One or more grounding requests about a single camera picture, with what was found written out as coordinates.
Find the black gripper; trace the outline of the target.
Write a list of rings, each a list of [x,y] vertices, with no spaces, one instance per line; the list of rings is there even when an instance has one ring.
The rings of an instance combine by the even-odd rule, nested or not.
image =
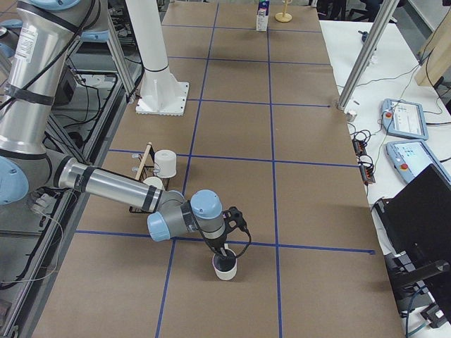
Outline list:
[[[215,239],[204,238],[207,246],[211,249],[214,255],[220,256],[222,254],[224,257],[227,257],[227,251],[225,249],[225,243],[227,239],[227,234],[223,233],[220,237]]]

